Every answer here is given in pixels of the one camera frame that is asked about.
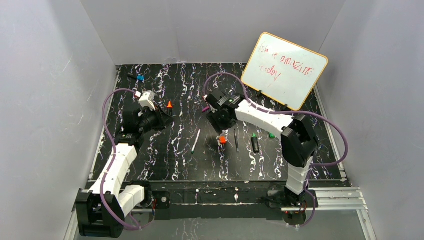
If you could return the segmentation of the magenta pen cap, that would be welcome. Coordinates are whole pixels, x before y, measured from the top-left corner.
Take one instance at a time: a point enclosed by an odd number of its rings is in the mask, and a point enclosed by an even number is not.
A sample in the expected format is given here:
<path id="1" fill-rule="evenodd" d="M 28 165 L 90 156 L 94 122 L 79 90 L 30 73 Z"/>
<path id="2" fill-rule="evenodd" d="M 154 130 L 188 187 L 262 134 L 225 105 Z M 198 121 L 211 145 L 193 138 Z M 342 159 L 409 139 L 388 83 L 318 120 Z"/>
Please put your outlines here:
<path id="1" fill-rule="evenodd" d="M 202 109 L 202 112 L 204 113 L 204 112 L 208 111 L 209 109 L 210 109 L 210 107 L 206 106 L 205 108 Z"/>

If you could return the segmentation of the orange black highlighter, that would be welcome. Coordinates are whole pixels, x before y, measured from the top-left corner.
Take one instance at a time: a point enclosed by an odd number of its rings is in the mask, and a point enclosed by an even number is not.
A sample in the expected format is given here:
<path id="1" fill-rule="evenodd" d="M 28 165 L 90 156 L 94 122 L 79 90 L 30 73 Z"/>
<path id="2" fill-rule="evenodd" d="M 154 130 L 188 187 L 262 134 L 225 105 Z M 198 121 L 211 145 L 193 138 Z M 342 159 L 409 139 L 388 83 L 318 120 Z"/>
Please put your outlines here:
<path id="1" fill-rule="evenodd" d="M 173 105 L 171 101 L 168 102 L 166 109 L 167 109 L 167 114 L 172 117 L 174 114 L 173 114 Z"/>

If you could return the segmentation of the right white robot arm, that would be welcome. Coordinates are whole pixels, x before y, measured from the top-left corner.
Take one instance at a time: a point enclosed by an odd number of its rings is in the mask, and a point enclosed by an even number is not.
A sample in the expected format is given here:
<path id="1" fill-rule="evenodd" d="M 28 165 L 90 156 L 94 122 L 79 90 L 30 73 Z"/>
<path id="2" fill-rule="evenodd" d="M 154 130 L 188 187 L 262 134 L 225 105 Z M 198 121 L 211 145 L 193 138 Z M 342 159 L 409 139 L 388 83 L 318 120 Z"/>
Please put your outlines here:
<path id="1" fill-rule="evenodd" d="M 219 89 L 203 99 L 209 107 L 206 118 L 218 134 L 231 129 L 238 122 L 246 122 L 280 140 L 283 158 L 288 163 L 284 200 L 292 205 L 303 202 L 307 177 L 319 143 L 306 116 L 274 114 L 271 109 L 261 107 L 240 94 L 227 95 Z"/>

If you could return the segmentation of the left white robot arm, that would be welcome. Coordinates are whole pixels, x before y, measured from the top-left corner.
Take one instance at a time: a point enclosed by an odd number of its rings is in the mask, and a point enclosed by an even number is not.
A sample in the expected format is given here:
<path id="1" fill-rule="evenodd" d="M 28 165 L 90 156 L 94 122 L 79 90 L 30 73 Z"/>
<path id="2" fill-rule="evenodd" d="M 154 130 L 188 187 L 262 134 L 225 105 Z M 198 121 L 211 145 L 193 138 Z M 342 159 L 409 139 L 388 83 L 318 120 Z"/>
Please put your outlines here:
<path id="1" fill-rule="evenodd" d="M 103 172 L 90 189 L 80 190 L 75 200 L 79 233 L 83 237 L 118 238 L 124 229 L 139 226 L 125 223 L 125 218 L 145 199 L 142 185 L 122 185 L 128 169 L 136 160 L 150 131 L 162 131 L 173 123 L 173 107 L 154 110 L 143 107 L 122 114 L 111 155 Z"/>

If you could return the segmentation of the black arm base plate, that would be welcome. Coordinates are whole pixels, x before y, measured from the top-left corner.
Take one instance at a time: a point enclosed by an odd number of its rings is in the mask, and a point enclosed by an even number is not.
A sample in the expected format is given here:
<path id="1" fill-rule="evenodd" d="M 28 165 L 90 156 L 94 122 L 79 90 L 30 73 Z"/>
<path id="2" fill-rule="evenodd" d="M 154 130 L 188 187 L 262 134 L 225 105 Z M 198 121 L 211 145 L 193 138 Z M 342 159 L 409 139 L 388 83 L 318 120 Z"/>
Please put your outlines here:
<path id="1" fill-rule="evenodd" d="M 307 211 L 318 207 L 316 193 L 300 197 L 285 190 L 285 181 L 125 181 L 126 187 L 141 186 L 144 200 L 132 211 L 154 210 L 157 221 L 173 219 L 266 218 L 302 225 Z"/>

